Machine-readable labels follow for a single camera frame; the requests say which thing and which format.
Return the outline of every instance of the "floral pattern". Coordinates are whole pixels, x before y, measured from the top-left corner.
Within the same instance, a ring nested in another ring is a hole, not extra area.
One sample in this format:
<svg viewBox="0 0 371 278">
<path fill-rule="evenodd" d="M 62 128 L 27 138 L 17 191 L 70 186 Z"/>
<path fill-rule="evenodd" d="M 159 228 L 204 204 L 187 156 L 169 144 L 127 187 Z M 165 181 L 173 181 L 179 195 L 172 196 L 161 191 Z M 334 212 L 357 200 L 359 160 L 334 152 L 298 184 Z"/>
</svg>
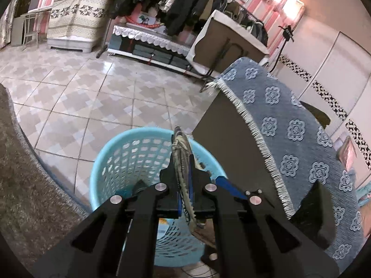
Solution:
<svg viewBox="0 0 371 278">
<path fill-rule="evenodd" d="M 354 232 L 361 230 L 361 223 L 361 212 L 357 211 L 355 218 L 352 220 L 352 224 L 350 225 L 350 230 Z"/>
<path fill-rule="evenodd" d="M 83 16 L 93 16 L 94 18 L 103 18 L 106 16 L 107 11 L 105 9 L 97 7 L 94 8 L 93 6 L 89 5 L 80 5 L 75 4 L 73 7 L 68 6 L 62 9 L 53 9 L 50 14 L 51 19 L 62 18 L 64 16 L 69 16 L 71 13 L 77 13 Z"/>
<path fill-rule="evenodd" d="M 299 158 L 293 155 L 284 155 L 281 162 L 280 173 L 285 176 L 294 177 L 299 168 Z"/>
<path fill-rule="evenodd" d="M 343 219 L 344 213 L 345 213 L 345 208 L 333 207 L 333 216 L 335 218 L 336 227 L 340 224 L 340 221 Z"/>
<path fill-rule="evenodd" d="M 301 104 L 301 102 L 299 100 L 297 100 L 297 98 L 295 97 L 294 92 L 291 92 L 291 104 L 293 106 L 303 107 L 303 105 Z"/>
<path fill-rule="evenodd" d="M 287 128 L 287 137 L 292 141 L 301 141 L 304 138 L 305 122 L 299 119 L 291 120 Z"/>
<path fill-rule="evenodd" d="M 330 167 L 323 162 L 314 162 L 312 169 L 309 172 L 309 182 L 314 183 L 320 181 L 323 185 L 326 183 L 328 178 L 328 172 Z"/>
<path fill-rule="evenodd" d="M 273 117 L 265 117 L 262 124 L 262 134 L 266 136 L 274 136 L 277 129 L 277 119 Z"/>
<path fill-rule="evenodd" d="M 278 87 L 268 87 L 265 89 L 265 102 L 267 104 L 277 104 L 279 102 L 279 88 Z"/>
<path fill-rule="evenodd" d="M 339 184 L 339 190 L 342 190 L 344 192 L 352 191 L 353 189 L 353 183 L 346 171 L 343 171 L 343 175 L 340 178 L 340 184 Z"/>
<path fill-rule="evenodd" d="M 245 104 L 254 103 L 255 101 L 255 90 L 246 90 L 243 93 L 243 102 Z"/>
<path fill-rule="evenodd" d="M 337 250 L 333 253 L 333 259 L 343 259 L 349 253 L 350 249 L 352 248 L 351 245 L 340 245 Z"/>
<path fill-rule="evenodd" d="M 320 126 L 318 128 L 318 133 L 317 133 L 317 143 L 319 145 L 322 145 L 324 147 L 333 147 L 333 142 L 331 141 L 331 139 L 329 138 L 329 136 L 326 134 L 326 132 L 324 131 L 323 127 Z"/>
<path fill-rule="evenodd" d="M 221 78 L 223 80 L 234 80 L 236 73 L 237 73 L 236 69 L 231 69 L 227 73 L 223 74 Z"/>
<path fill-rule="evenodd" d="M 259 70 L 256 69 L 256 68 L 248 68 L 245 71 L 245 78 L 246 79 L 255 78 L 258 72 L 259 72 Z"/>
</svg>

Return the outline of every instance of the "patterned bedspread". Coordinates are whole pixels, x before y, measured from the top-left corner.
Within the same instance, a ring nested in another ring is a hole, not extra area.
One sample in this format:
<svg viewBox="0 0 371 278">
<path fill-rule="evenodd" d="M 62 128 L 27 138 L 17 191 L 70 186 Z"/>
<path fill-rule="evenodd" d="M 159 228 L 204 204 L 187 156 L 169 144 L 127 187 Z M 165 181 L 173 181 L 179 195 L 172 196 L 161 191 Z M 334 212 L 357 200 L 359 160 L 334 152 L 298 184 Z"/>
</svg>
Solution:
<svg viewBox="0 0 371 278">
<path fill-rule="evenodd" d="M 344 271 L 363 241 L 361 213 L 352 180 L 321 125 L 287 86 L 249 58 L 235 61 L 211 86 L 222 90 L 251 130 L 288 218 L 314 182 L 327 187 L 336 237 L 326 253 Z"/>
<path fill-rule="evenodd" d="M 54 0 L 47 38 L 77 36 L 97 40 L 103 36 L 111 0 Z"/>
</svg>

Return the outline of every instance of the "black metal stand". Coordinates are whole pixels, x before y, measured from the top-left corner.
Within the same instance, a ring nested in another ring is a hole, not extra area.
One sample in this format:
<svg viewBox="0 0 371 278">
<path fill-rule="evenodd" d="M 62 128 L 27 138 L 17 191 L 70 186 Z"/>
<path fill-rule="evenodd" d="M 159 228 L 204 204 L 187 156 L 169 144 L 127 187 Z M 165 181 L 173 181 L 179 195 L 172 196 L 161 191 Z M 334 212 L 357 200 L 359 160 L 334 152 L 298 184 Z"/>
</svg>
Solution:
<svg viewBox="0 0 371 278">
<path fill-rule="evenodd" d="M 204 84 L 202 85 L 201 87 L 201 90 L 200 90 L 200 93 L 202 93 L 202 91 L 204 90 L 205 88 L 205 85 L 213 80 L 214 78 L 211 76 L 212 73 L 214 72 L 216 66 L 218 65 L 218 63 L 220 62 L 221 59 L 223 59 L 223 57 L 227 54 L 227 52 L 229 51 L 229 49 L 233 46 L 237 47 L 238 49 L 240 49 L 241 51 L 241 54 L 239 56 L 240 57 L 243 57 L 243 56 L 247 56 L 248 55 L 248 52 L 245 53 L 244 49 L 239 45 L 239 44 L 236 44 L 236 43 L 232 43 L 230 44 L 230 38 L 227 38 L 225 44 L 223 45 L 223 47 L 220 49 L 218 55 L 216 56 L 216 58 L 214 59 L 213 63 L 211 64 L 210 66 L 210 69 L 207 71 L 206 75 L 204 75 L 202 77 L 202 79 L 204 80 Z"/>
<path fill-rule="evenodd" d="M 103 41 L 102 41 L 102 46 L 99 49 L 99 51 L 97 52 L 97 54 L 95 56 L 96 58 L 101 57 L 101 55 L 103 54 L 103 52 L 106 51 L 107 48 L 108 48 L 108 45 L 106 44 L 106 39 L 107 39 L 107 36 L 108 36 L 109 27 L 111 26 L 111 22 L 112 22 L 112 19 L 110 19 L 108 21 L 108 24 L 107 24 L 106 30 L 105 30 L 105 34 L 104 34 L 104 37 L 103 37 Z"/>
</svg>

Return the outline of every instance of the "blue laundry basket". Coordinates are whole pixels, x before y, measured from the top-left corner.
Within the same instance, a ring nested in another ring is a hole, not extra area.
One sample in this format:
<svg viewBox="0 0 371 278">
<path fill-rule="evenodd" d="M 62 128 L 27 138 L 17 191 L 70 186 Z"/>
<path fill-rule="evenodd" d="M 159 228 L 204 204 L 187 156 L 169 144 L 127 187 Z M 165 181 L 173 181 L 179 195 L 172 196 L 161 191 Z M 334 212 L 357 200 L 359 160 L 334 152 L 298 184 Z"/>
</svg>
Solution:
<svg viewBox="0 0 371 278">
<path fill-rule="evenodd" d="M 173 131 L 141 127 L 111 139 L 99 152 L 90 176 L 90 203 L 95 210 L 118 190 L 130 189 L 137 181 L 147 185 L 160 181 L 160 170 L 167 168 Z M 194 156 L 202 162 L 212 179 L 226 176 L 218 161 L 200 144 L 190 139 Z M 157 240 L 155 265 L 185 266 L 196 263 L 204 244 L 189 232 L 184 215 Z"/>
</svg>

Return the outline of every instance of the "white wardrobe door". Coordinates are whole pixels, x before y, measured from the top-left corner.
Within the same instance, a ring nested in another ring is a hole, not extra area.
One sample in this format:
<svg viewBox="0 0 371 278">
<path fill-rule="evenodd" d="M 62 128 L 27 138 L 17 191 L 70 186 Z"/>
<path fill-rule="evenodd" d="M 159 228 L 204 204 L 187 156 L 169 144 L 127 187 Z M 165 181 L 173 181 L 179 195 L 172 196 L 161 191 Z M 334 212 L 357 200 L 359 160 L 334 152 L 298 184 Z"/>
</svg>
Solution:
<svg viewBox="0 0 371 278">
<path fill-rule="evenodd" d="M 327 60 L 315 77 L 349 114 L 371 73 L 371 56 L 340 33 Z"/>
<path fill-rule="evenodd" d="M 303 92 L 307 86 L 307 82 L 292 71 L 288 66 L 278 62 L 273 75 L 277 77 L 281 82 L 287 85 L 297 97 Z"/>
<path fill-rule="evenodd" d="M 303 16 L 294 30 L 295 42 L 289 41 L 282 54 L 314 75 L 331 50 L 338 31 L 308 16 Z"/>
<path fill-rule="evenodd" d="M 342 120 L 336 115 L 331 106 L 322 99 L 322 97 L 314 90 L 312 86 L 309 86 L 308 89 L 305 90 L 304 94 L 299 100 L 316 107 L 330 118 L 330 125 L 327 125 L 325 128 L 325 131 L 329 136 L 331 136 L 341 125 Z"/>
</svg>

